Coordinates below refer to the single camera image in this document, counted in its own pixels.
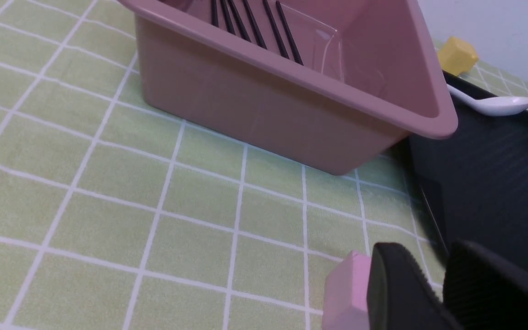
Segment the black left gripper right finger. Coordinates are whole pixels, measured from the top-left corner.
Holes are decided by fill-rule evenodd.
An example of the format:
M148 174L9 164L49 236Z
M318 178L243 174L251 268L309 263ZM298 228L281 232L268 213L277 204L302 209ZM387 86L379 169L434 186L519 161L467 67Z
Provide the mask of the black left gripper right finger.
M443 303L466 330L528 330L528 272L479 244L454 242Z

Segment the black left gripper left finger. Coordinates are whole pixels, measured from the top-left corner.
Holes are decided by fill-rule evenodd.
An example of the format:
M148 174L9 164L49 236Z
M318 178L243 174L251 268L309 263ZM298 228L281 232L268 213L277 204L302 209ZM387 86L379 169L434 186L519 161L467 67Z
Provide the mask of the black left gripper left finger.
M371 330L461 330L415 258L398 243L376 243L369 272Z

